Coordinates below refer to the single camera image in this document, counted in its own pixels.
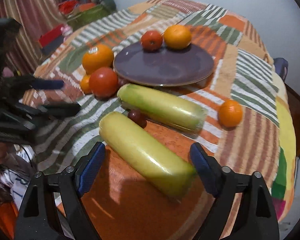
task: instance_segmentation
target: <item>curtain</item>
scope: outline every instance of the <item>curtain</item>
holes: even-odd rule
[[[44,60],[38,39],[65,21],[58,0],[0,0],[0,18],[7,17],[23,25],[7,54],[7,64],[22,74],[33,73]]]

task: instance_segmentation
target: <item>pink object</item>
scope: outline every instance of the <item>pink object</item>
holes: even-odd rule
[[[68,37],[73,33],[73,29],[69,25],[64,25],[61,28],[61,31],[62,31],[62,36],[64,36],[63,42],[65,42],[66,39],[68,39]]]
[[[4,77],[13,77],[13,72],[8,67],[4,67],[3,76]]]
[[[273,205],[274,205],[275,213],[277,215],[277,219],[279,220],[279,218],[282,216],[282,213],[284,211],[286,201],[273,197],[272,202],[273,202]]]

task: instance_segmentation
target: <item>purple plate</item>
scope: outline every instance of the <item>purple plate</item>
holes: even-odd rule
[[[190,44],[183,50],[163,46],[156,52],[145,52],[139,42],[120,51],[113,67],[119,76],[146,86],[175,87],[196,83],[213,70],[212,57]]]

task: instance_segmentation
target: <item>mandarin orange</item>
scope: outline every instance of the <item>mandarin orange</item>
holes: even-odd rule
[[[104,44],[99,44],[83,55],[82,66],[86,73],[90,75],[101,67],[112,67],[113,60],[112,50]]]
[[[242,119],[241,105],[232,99],[226,100],[218,111],[218,118],[221,125],[225,127],[235,127]]]
[[[183,25],[172,25],[163,34],[164,42],[170,49],[185,49],[191,43],[191,32]]]
[[[90,79],[90,75],[85,75],[83,77],[83,79],[80,81],[81,90],[85,94],[92,94],[92,91],[91,91],[91,89],[89,87],[89,79]]]

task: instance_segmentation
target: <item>yellow zucchini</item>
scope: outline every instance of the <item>yellow zucchini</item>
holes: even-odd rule
[[[156,89],[126,84],[118,93],[122,106],[140,109],[148,117],[186,132],[199,132],[207,110],[198,104]]]
[[[132,168],[169,197],[181,198],[195,168],[118,112],[104,116],[100,136]]]

